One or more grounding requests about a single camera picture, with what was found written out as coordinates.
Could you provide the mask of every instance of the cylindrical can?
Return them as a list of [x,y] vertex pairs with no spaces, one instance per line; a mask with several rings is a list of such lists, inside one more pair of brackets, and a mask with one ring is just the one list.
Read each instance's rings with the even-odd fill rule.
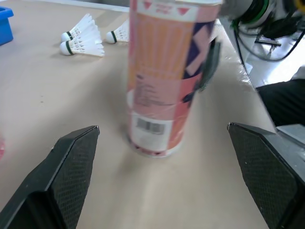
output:
[[128,140],[144,154],[168,156],[181,147],[221,4],[201,2],[131,0]]

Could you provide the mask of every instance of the white floor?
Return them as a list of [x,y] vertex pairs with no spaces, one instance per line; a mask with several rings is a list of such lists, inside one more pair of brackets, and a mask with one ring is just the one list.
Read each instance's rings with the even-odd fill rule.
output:
[[[281,39],[282,46],[276,48],[272,53],[272,58],[281,58],[291,49],[292,41],[288,38]],[[270,46],[255,45],[255,52],[268,53]],[[254,87],[260,87],[267,84],[289,81],[297,72],[299,67],[305,64],[305,40],[303,39],[297,48],[281,62],[266,62],[250,55],[247,63],[252,65],[249,74],[250,80]]]

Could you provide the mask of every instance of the green band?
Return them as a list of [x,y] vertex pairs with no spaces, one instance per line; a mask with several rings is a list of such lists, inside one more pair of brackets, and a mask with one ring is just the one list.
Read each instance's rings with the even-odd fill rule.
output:
[[116,41],[116,37],[115,37],[115,35],[114,35],[114,32],[113,32],[113,31],[111,31],[111,34],[112,34],[112,36],[113,36],[114,43],[116,43],[117,41]]
[[74,53],[72,53],[72,51],[71,51],[71,48],[70,48],[70,45],[69,45],[69,41],[66,41],[66,47],[67,47],[68,52],[69,52],[71,55],[73,55]]
[[70,38],[70,40],[72,41],[73,40],[73,37],[72,37],[72,35],[71,35],[71,33],[68,31],[68,32],[66,32],[67,34],[68,34],[68,36],[69,36],[69,38]]
[[244,24],[253,24],[253,23],[257,22],[264,15],[268,6],[269,6],[269,0],[264,0],[264,5],[262,7],[262,10],[257,14],[257,16],[254,19],[252,19],[251,21],[246,22]]

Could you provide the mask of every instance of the yellow part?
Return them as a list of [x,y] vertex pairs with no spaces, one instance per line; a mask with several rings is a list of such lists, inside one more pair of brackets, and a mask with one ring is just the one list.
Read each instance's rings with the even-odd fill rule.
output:
[[295,6],[298,8],[299,11],[305,13],[305,4],[302,3],[302,0],[295,0]]

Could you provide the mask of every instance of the black cloth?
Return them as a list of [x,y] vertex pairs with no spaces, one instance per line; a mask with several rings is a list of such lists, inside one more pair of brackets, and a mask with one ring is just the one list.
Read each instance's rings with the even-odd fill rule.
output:
[[296,79],[257,88],[275,126],[305,125],[305,80]]

